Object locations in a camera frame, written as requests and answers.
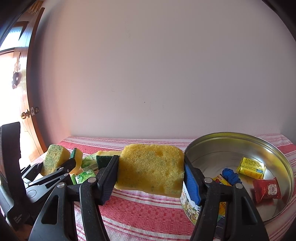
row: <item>red and white striped tablecloth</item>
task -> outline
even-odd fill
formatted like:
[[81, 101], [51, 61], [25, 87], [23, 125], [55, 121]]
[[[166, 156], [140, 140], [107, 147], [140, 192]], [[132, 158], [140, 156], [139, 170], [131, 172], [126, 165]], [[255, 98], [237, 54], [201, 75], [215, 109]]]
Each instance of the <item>red and white striped tablecloth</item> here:
[[[258, 136], [276, 146], [296, 166], [296, 146], [281, 134]], [[174, 145], [183, 151], [193, 139], [106, 139], [68, 137], [59, 144], [83, 155], [98, 150], [122, 150], [131, 143]], [[36, 161], [42, 161], [43, 154]], [[270, 241], [280, 240], [296, 216], [296, 188], [284, 212], [266, 225]], [[109, 201], [99, 207], [110, 240], [189, 240], [193, 224], [185, 215], [177, 198], [147, 194], [140, 191], [114, 189]], [[75, 203], [78, 239], [86, 241], [79, 202]]]

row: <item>yellow package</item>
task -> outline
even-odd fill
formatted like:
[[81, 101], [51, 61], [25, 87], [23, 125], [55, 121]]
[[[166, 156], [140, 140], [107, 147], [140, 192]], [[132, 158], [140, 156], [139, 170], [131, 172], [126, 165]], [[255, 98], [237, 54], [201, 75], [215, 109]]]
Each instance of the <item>yellow package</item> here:
[[[217, 177], [212, 178], [215, 182], [219, 184], [223, 184], [226, 186], [231, 186], [223, 177], [221, 174], [219, 174]], [[225, 210], [226, 210], [226, 202], [220, 202], [219, 203], [219, 214], [223, 217], [225, 217]]]
[[266, 167], [263, 163], [243, 157], [237, 172], [255, 179], [263, 179]]

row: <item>wall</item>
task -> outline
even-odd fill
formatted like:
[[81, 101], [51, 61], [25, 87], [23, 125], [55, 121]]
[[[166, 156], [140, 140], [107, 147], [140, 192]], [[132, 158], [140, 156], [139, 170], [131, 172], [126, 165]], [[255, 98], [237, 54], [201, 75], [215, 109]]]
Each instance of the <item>wall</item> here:
[[36, 81], [49, 141], [217, 131], [296, 141], [296, 43], [262, 1], [43, 6]]

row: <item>red package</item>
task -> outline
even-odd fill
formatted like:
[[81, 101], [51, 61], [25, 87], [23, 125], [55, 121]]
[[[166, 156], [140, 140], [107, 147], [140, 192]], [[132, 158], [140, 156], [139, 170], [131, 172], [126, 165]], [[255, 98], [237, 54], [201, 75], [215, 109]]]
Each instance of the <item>red package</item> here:
[[253, 186], [255, 191], [256, 203], [262, 201], [262, 199], [280, 199], [281, 190], [276, 177], [272, 180], [253, 180]]

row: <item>door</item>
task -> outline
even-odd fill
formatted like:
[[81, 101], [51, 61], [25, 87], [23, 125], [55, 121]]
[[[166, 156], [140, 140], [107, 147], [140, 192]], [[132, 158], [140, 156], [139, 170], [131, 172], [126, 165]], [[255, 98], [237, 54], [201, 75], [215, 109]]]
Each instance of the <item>door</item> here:
[[39, 109], [31, 98], [29, 77], [33, 42], [43, 11], [25, 12], [0, 47], [0, 126], [21, 123], [20, 168], [47, 150], [35, 117]]

